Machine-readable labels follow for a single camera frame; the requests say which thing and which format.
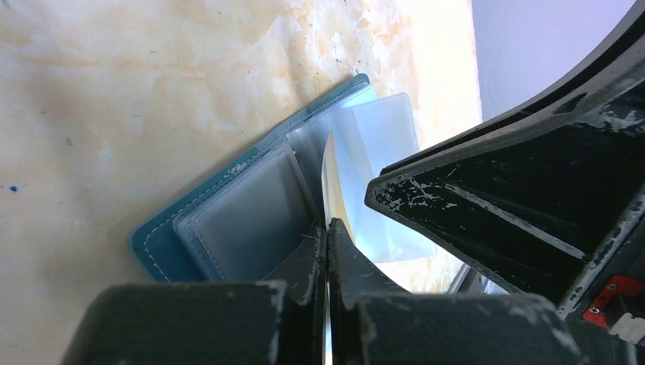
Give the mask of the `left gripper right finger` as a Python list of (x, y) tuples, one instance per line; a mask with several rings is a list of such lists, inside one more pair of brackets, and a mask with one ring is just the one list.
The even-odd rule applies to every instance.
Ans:
[(580, 351), (554, 305), (535, 294), (413, 294), (353, 244), (327, 232), (336, 364), (576, 364)]

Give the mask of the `gold card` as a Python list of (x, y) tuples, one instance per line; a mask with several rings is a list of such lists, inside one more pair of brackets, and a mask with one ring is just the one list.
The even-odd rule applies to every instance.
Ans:
[[(324, 207), (325, 229), (331, 231), (333, 218), (347, 220), (342, 188), (338, 177), (338, 164), (336, 160), (334, 135), (328, 134), (322, 156), (321, 183)], [(332, 322), (331, 322), (331, 300), (329, 283), (326, 283), (326, 327), (325, 327), (325, 361), (324, 364), (333, 364), (332, 359)]]

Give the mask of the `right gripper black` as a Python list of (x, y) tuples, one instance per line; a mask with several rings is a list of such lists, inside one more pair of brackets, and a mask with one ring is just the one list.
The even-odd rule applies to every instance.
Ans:
[(365, 202), (559, 305), (582, 364), (642, 364), (644, 3), (534, 97), (385, 167)]

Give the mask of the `blue card holder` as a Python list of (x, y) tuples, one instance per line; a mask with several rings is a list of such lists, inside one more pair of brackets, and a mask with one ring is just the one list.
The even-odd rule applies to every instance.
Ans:
[(345, 222), (373, 262), (432, 256), (421, 234), (364, 204), (369, 181), (418, 151), (409, 96), (378, 97), (359, 74), (283, 122), (234, 162), (134, 229), (133, 256), (155, 281), (265, 278), (326, 224), (323, 156), (335, 147)]

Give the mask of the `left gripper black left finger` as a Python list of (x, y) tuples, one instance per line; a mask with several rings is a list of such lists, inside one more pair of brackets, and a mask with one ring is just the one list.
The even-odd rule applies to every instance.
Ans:
[(124, 284), (87, 308), (64, 364), (322, 364), (326, 234), (266, 278)]

